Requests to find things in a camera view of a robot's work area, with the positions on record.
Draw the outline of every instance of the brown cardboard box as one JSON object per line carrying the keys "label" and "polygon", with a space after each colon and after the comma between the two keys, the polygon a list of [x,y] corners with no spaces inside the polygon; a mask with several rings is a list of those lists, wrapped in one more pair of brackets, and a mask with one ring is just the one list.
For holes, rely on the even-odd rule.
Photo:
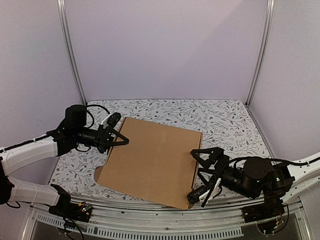
{"label": "brown cardboard box", "polygon": [[155,203],[189,209],[187,195],[195,185],[198,164],[190,154],[200,149],[202,133],[125,118],[119,131],[129,144],[108,154],[98,184]]}

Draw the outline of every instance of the white panel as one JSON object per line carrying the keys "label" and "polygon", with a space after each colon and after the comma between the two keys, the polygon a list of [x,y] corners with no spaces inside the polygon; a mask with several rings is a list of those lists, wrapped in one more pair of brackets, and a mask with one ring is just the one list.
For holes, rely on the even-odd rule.
{"label": "white panel", "polygon": [[245,100],[267,1],[68,0],[86,97]]}
{"label": "white panel", "polygon": [[[320,1],[276,1],[252,112],[277,158],[320,150]],[[300,196],[320,239],[319,186]]]}
{"label": "white panel", "polygon": [[[55,129],[65,108],[80,102],[62,35],[56,0],[2,0],[0,8],[0,146]],[[56,158],[12,176],[48,183]],[[0,206],[0,239],[17,240],[26,209]]]}

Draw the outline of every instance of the vertical metal pole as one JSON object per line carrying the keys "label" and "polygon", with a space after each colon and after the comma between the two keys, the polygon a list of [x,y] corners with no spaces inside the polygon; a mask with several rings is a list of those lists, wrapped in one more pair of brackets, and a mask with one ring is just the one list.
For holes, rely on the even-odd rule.
{"label": "vertical metal pole", "polygon": [[65,43],[66,51],[68,54],[74,83],[75,83],[76,89],[78,91],[81,103],[83,105],[86,105],[87,99],[85,96],[84,89],[82,87],[80,75],[79,75],[78,68],[77,68],[76,58],[75,58],[74,50],[73,50],[72,43],[71,43],[71,37],[70,37],[68,21],[67,21],[67,13],[66,13],[66,7],[65,7],[65,0],[57,0],[57,4],[58,4],[58,11],[59,11],[59,16],[60,16],[60,22],[61,22],[61,27],[62,27],[64,43]]}
{"label": "vertical metal pole", "polygon": [[255,66],[255,70],[254,70],[254,74],[253,74],[250,90],[249,90],[248,96],[247,96],[246,101],[245,101],[245,105],[247,107],[250,107],[250,105],[252,103],[252,100],[253,100],[253,97],[255,95],[256,88],[257,88],[257,83],[258,83],[258,80],[259,80],[261,68],[262,68],[263,61],[264,61],[265,54],[266,54],[268,38],[269,38],[269,33],[270,33],[270,29],[271,29],[271,24],[272,24],[272,17],[273,17],[273,14],[274,14],[274,6],[275,6],[275,0],[268,0],[267,9],[266,9],[266,15],[265,15],[265,22],[264,22],[264,29],[263,29],[262,42],[261,42],[261,46],[260,46],[260,52],[259,52],[259,56],[258,56],[258,60],[257,60],[256,66]]}

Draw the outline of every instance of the perforated metal strip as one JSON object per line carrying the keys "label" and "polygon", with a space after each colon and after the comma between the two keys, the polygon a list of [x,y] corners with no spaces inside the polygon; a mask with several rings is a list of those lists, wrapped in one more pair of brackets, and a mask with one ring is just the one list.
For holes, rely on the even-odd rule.
{"label": "perforated metal strip", "polygon": [[[36,219],[39,222],[58,228],[63,228],[64,225],[64,221],[61,218],[40,212],[37,213]],[[86,235],[114,240],[223,240],[244,236],[241,227],[178,234],[119,231],[94,225],[88,225],[86,230],[81,227],[81,230]]]}

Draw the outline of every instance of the floral tablecloth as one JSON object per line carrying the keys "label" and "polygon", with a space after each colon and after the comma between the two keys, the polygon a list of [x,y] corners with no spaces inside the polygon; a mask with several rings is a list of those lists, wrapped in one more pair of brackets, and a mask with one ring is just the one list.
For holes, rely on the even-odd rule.
{"label": "floral tablecloth", "polygon": [[[238,100],[103,100],[91,101],[89,104],[103,105],[111,113],[121,113],[122,119],[132,117],[203,132],[202,148],[223,148],[231,159],[270,156],[257,127],[243,103]],[[97,129],[107,113],[98,107],[91,107],[90,111],[95,117],[93,128]],[[72,150],[59,158],[50,182],[60,185],[71,194],[141,201],[95,182],[95,169],[103,166],[106,158],[106,154],[100,154],[95,148],[89,152]],[[224,188],[218,197],[235,196],[236,193]]]}

